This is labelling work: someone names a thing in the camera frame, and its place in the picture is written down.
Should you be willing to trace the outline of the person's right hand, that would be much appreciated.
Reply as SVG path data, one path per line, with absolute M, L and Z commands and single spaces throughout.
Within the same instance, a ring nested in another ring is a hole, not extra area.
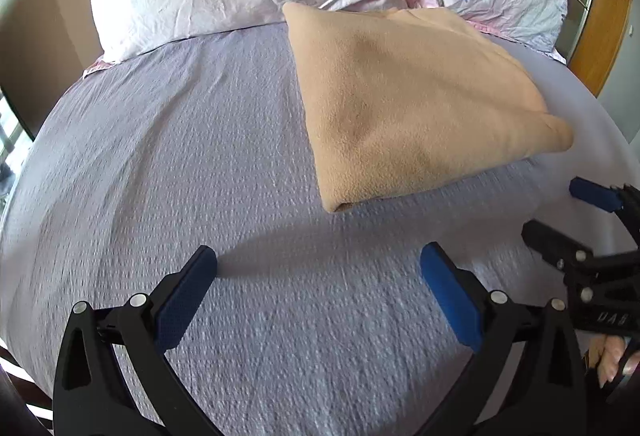
M 596 335 L 589 344 L 587 352 L 587 366 L 589 369 L 596 369 L 599 386 L 611 383 L 620 369 L 623 375 L 632 375 L 639 364 L 639 353 L 631 355 L 626 364 L 620 365 L 627 348 L 627 343 L 623 338 L 614 335 Z

